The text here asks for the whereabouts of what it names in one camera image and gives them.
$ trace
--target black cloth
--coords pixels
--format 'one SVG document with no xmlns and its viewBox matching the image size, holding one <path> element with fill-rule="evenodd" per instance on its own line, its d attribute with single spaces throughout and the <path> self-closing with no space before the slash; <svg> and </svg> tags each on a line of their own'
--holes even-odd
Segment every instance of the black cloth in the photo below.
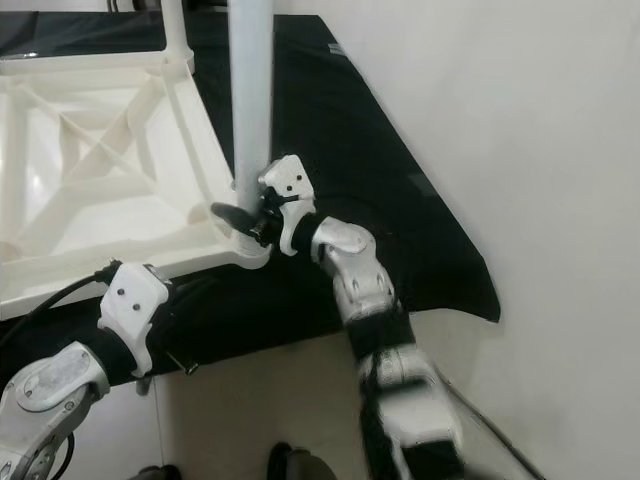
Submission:
<svg viewBox="0 0 640 480">
<path fill-rule="evenodd" d="M 194 79 L 233 168 L 227 17 L 186 15 Z M 159 50 L 156 13 L 0 14 L 0 56 Z M 377 239 L 408 310 L 450 308 L 497 322 L 500 305 L 485 262 L 420 170 L 369 88 L 317 16 L 276 16 L 273 158 L 295 153 L 318 210 L 358 223 Z M 331 283 L 307 258 L 275 255 L 258 271 L 225 266 L 176 279 L 208 279 L 184 302 L 174 350 L 200 364 L 336 332 Z M 91 343 L 99 299 L 53 309 L 18 335 L 0 380 L 71 340 Z M 12 322 L 3 322 L 0 333 Z M 175 365 L 154 352 L 155 371 Z M 128 376 L 123 375 L 118 382 Z"/>
</svg>

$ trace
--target white pole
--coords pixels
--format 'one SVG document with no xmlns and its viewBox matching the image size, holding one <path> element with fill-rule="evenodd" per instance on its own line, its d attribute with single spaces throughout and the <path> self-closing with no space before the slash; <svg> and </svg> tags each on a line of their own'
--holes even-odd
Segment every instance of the white pole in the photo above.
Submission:
<svg viewBox="0 0 640 480">
<path fill-rule="evenodd" d="M 258 175 L 271 160 L 273 0 L 230 0 L 233 147 L 238 206 L 257 213 Z"/>
<path fill-rule="evenodd" d="M 164 34 L 167 38 L 165 54 L 169 60 L 187 61 L 191 73 L 195 70 L 193 50 L 187 43 L 187 32 L 184 28 L 182 0 L 162 0 L 162 20 Z"/>
</svg>

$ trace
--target robotic arm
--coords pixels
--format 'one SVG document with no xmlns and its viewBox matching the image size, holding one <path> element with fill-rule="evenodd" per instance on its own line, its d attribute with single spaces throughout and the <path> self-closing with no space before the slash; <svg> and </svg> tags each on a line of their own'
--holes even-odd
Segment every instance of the robotic arm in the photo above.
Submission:
<svg viewBox="0 0 640 480">
<path fill-rule="evenodd" d="M 259 178 L 262 216 L 233 207 L 214 213 L 263 246 L 309 256 L 333 281 L 360 371 L 361 429 L 373 480 L 462 478 L 461 429 L 439 376 L 418 349 L 409 315 L 364 228 L 316 212 L 314 191 L 295 155 Z"/>
<path fill-rule="evenodd" d="M 152 267 L 121 265 L 100 303 L 93 348 L 74 342 L 11 379 L 0 401 L 0 480 L 45 480 L 64 440 L 109 393 L 110 373 L 151 370 L 146 337 L 171 293 Z"/>
</svg>

